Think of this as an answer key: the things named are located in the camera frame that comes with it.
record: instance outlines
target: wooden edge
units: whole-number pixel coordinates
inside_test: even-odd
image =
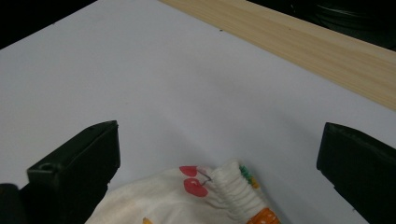
[[[161,0],[396,110],[396,53],[245,0]]]

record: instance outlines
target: white cloth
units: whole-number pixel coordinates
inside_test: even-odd
[[[238,160],[220,168],[182,166],[109,192],[87,223],[248,223],[268,207]]]

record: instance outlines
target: orange trim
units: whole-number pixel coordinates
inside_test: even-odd
[[[264,208],[259,214],[251,218],[247,224],[280,224],[279,219],[269,208]]]

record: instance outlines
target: red cherry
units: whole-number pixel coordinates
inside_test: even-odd
[[[181,173],[187,176],[196,176],[198,174],[196,166],[180,166]]]
[[[209,192],[207,189],[201,185],[198,179],[195,178],[188,178],[184,180],[184,189],[197,197],[203,198],[205,197]]]

